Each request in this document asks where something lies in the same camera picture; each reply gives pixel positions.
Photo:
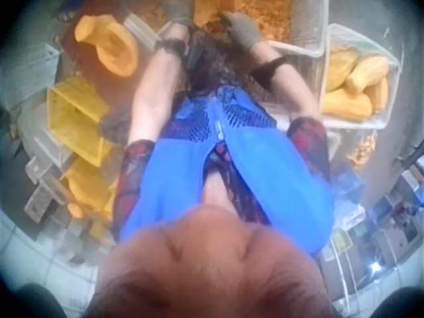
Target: zipper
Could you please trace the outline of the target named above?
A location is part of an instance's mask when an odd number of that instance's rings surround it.
[[[221,123],[219,121],[215,121],[215,128],[217,129],[217,133],[218,133],[218,139],[220,141],[224,140],[224,133],[223,133],[223,129],[221,127]]]

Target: tiled floor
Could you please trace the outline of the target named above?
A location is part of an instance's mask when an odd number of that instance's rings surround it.
[[[94,294],[97,267],[70,266],[53,254],[53,241],[28,238],[1,212],[0,273],[11,290],[27,283],[49,289],[68,317],[79,317]]]

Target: person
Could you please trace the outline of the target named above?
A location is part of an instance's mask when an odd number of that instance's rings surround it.
[[[317,102],[256,23],[225,13],[283,95],[287,135],[241,88],[173,96],[193,0],[166,0],[172,25],[149,62],[114,206],[118,245],[85,317],[337,317],[311,258],[333,226],[327,135]]]

